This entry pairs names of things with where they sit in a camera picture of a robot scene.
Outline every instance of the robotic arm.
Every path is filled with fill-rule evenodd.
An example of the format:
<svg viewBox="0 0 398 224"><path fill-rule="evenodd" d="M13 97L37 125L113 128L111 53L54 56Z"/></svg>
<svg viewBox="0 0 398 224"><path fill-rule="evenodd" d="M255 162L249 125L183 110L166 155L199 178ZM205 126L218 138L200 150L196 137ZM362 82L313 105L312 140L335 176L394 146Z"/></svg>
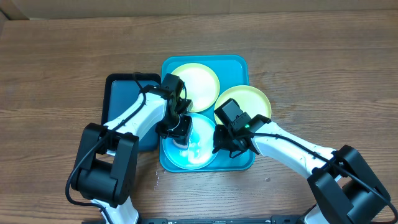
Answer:
<svg viewBox="0 0 398 224"><path fill-rule="evenodd" d="M71 175L72 189L101 205L107 223L138 222L129 193L139 140L153 125L161 137L188 144L192 120L184 114L190 111L192 102L179 97L182 88L179 77L167 74L161 86L145 87L120 117L104 126L91 123L83 131L75 162L77 175ZM228 150L234 158L251 150L281 161L307 179L317 204L299 220L301 223L370 223L390 203L387 190L354 148L344 146L336 151L314 145L284 131L269 118L250 118L233 99L215 113L224 125L216 127L213 152ZM96 153L115 156L113 164L97 160L96 153L90 153L89 149L101 140L104 144ZM348 170L371 190L353 180L340 188L336 181L348 173L341 170Z"/></svg>

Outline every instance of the light blue plate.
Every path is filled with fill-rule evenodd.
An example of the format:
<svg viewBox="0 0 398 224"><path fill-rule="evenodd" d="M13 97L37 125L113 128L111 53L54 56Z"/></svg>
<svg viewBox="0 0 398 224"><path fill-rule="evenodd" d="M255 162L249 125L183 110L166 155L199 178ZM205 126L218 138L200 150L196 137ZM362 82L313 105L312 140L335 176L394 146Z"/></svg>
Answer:
<svg viewBox="0 0 398 224"><path fill-rule="evenodd" d="M162 79L167 73L172 73L177 67L186 63L201 63L210 67L220 81L220 94L225 90L237 86L248 85L248 65L246 61L238 55L202 55L202 56L178 56L168 58L162 66ZM214 104L207 110L199 112L215 123ZM163 142L160 141L160 163L164 169L171 172L205 172L205 171L232 171L245 170L251 167L254 162L254 153L247 151L235 159L229 158L229 152L220 150L214 160L207 166L188 170L183 169L170 161L165 155Z"/></svg>
<svg viewBox="0 0 398 224"><path fill-rule="evenodd" d="M192 130L187 149L173 143L171 138L163 139L167 158L177 167L193 170L207 166L217 154L213 154L213 133L216 125L206 116L192 113Z"/></svg>

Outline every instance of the pale yellow plate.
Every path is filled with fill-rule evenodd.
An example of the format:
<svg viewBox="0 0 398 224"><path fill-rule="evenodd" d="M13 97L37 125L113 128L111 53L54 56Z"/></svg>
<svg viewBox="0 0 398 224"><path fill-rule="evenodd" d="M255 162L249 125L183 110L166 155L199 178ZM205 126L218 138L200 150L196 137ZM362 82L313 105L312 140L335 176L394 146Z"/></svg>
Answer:
<svg viewBox="0 0 398 224"><path fill-rule="evenodd" d="M191 99L191 113L197 113L209 108L217 100L220 93L220 81L216 73L206 65L187 63L176 68L173 75L179 76L185 82L187 99Z"/></svg>
<svg viewBox="0 0 398 224"><path fill-rule="evenodd" d="M238 103L243 112L246 112L251 118L257 114L261 114L267 118L271 118L271 104L262 91L253 86L234 86L227 89L217 99L214 109L217 109L228 99L234 99ZM214 114L217 124L223 124L217 115Z"/></svg>

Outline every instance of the wooden table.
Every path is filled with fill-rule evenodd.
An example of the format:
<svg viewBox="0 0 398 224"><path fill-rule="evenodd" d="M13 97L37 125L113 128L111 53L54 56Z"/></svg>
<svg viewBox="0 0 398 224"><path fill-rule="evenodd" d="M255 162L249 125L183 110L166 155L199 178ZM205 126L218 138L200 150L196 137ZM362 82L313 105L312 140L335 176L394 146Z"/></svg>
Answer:
<svg viewBox="0 0 398 224"><path fill-rule="evenodd" d="M398 11L8 21L1 35L0 222L99 218L64 188L83 128L100 122L105 78L160 73L174 55L244 57L274 121L316 144L354 146L398 205ZM315 203L307 181L269 157L184 174L158 158L139 155L132 201L143 217L269 217Z"/></svg>

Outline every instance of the blue tray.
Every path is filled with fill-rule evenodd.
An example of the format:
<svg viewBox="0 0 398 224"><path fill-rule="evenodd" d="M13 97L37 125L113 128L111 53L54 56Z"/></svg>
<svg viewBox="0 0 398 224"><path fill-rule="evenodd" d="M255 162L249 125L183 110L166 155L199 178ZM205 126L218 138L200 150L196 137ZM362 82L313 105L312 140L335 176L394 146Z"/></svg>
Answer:
<svg viewBox="0 0 398 224"><path fill-rule="evenodd" d="M225 90L237 86L248 85L248 65L238 55L201 55L201 56L178 56L168 58L162 66L162 80L167 73L172 73L177 67L186 63L200 63L210 67L220 80L220 94ZM210 118L214 123L214 104L205 111L199 112ZM229 158L228 151L219 151L216 158L206 167L197 170L181 169L174 165L165 155L162 141L160 141L160 164L171 172L204 172L204 171L232 171L245 170L254 162L254 153L247 151L235 159Z"/></svg>

